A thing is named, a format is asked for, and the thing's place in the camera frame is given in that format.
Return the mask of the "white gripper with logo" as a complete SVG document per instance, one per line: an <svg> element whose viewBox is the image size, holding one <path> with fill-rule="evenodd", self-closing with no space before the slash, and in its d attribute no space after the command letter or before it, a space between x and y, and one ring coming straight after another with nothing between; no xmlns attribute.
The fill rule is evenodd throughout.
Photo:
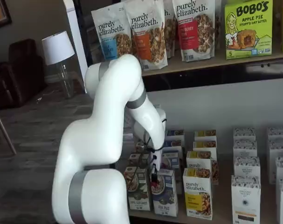
<svg viewBox="0 0 283 224"><path fill-rule="evenodd" d="M158 181L157 172L161 167L162 150L154 150L151 152L151 182Z"/></svg>

